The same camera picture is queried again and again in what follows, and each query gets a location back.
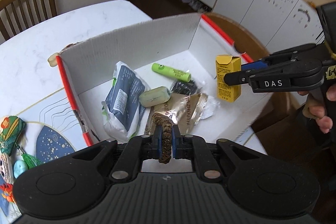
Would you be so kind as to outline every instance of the foil packet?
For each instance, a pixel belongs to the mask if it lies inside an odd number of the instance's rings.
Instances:
[[[195,125],[198,124],[207,100],[208,96],[204,93],[193,95],[172,93],[167,102],[151,108],[145,134],[154,134],[156,126],[152,119],[154,113],[169,117],[174,124],[178,125],[181,135],[190,134]]]

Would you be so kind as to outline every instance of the green tube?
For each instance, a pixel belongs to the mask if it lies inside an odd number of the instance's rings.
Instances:
[[[181,80],[183,82],[189,82],[191,79],[191,73],[184,72],[182,70],[174,69],[172,67],[164,66],[158,63],[154,63],[152,65],[152,71],[157,72],[161,75],[170,77],[170,78],[176,78],[178,80]]]

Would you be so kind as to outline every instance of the white cardboard box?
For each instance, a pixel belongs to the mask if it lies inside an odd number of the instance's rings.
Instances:
[[[122,61],[135,70],[150,86],[170,87],[172,79],[152,72],[158,62],[181,70],[189,70],[192,77],[203,82],[203,92],[216,97],[215,58],[219,54],[239,54],[233,41],[207,16],[185,14],[148,22],[104,33],[74,44],[60,53],[58,67],[69,101],[83,121],[88,145],[110,138],[103,129],[101,101],[112,84],[115,64]],[[242,62],[250,58],[242,55]],[[218,138],[234,140],[262,111],[270,94],[254,94],[248,85],[242,86],[241,96],[229,103],[219,100],[216,113],[201,120],[192,134],[207,142]],[[149,110],[142,118],[139,135],[143,134]]]

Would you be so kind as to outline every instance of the yellow box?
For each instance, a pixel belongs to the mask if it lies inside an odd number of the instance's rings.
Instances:
[[[224,83],[224,75],[229,72],[241,70],[240,57],[231,55],[217,55],[216,73],[217,73],[217,96],[220,99],[230,103],[234,102],[241,94],[241,85],[228,86]]]

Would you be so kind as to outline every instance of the bar of soap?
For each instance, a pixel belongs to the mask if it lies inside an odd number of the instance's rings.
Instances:
[[[156,106],[167,102],[170,99],[170,92],[165,86],[143,92],[139,96],[140,104],[144,107]]]

